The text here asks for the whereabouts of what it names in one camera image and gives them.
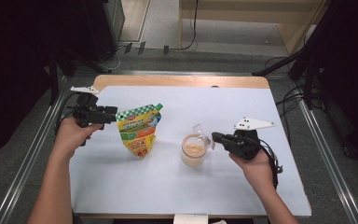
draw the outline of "yellow package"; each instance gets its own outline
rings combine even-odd
[[[161,108],[162,104],[145,105],[116,114],[124,146],[138,157],[143,158],[152,149]]]

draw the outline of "forearm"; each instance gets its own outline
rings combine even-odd
[[[256,192],[272,224],[298,223],[274,188]]]
[[[69,160],[53,154],[28,223],[72,223]]]

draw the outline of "metal rail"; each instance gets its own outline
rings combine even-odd
[[[68,89],[67,85],[67,79],[63,77],[61,80],[61,91]],[[60,104],[62,103],[63,96],[64,94],[60,94],[56,103],[48,108],[48,112],[46,113],[46,116],[43,118],[42,123],[36,132],[34,140],[28,149],[24,160],[22,161],[21,167],[7,190],[5,198],[0,207],[0,224],[8,222],[8,219],[13,212],[13,208],[16,205],[17,200],[20,198],[21,192],[37,159],[37,155],[40,152],[40,148],[46,139],[48,130],[50,129],[51,124],[54,122],[54,118],[57,116],[57,112]]]
[[[340,172],[336,160],[334,159],[333,154],[331,153],[330,147],[327,144],[321,128],[313,114],[313,111],[308,110],[308,107],[301,101],[300,103],[301,110],[304,114],[304,117],[310,126],[310,131],[312,132],[313,138],[315,139],[316,145],[319,148],[322,159],[326,166],[327,172],[330,175],[333,184],[336,188],[339,199],[342,202],[342,205],[347,213],[348,219],[351,223],[358,223],[358,205],[351,193],[350,188],[348,187],[347,182],[345,181],[344,176]]]

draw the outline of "black stand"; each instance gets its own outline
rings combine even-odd
[[[55,48],[51,48],[50,53],[48,55],[48,70],[50,73],[50,87],[51,87],[50,105],[53,105],[59,94]]]
[[[329,38],[331,30],[333,30],[334,22],[332,19],[337,13],[339,6],[340,1],[338,0],[332,0],[330,2],[329,8],[324,13],[321,21],[301,50],[262,71],[252,73],[252,75],[256,77],[264,77],[271,72],[296,61],[288,75],[292,80],[298,80],[306,71],[304,101],[308,108],[311,109],[310,100],[313,76],[319,73],[318,70],[320,68],[320,57],[317,57],[317,55],[322,55],[321,52],[323,52],[324,41]]]

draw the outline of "human hand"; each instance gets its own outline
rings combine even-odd
[[[81,128],[76,124],[74,118],[64,119],[58,130],[51,154],[65,160],[70,160],[74,156],[75,150],[86,139],[90,139],[92,133],[99,130],[102,126],[102,124],[91,124],[88,127]]]
[[[228,155],[243,170],[243,174],[256,193],[274,189],[269,157],[263,150],[259,150],[251,161],[244,160],[232,153]]]

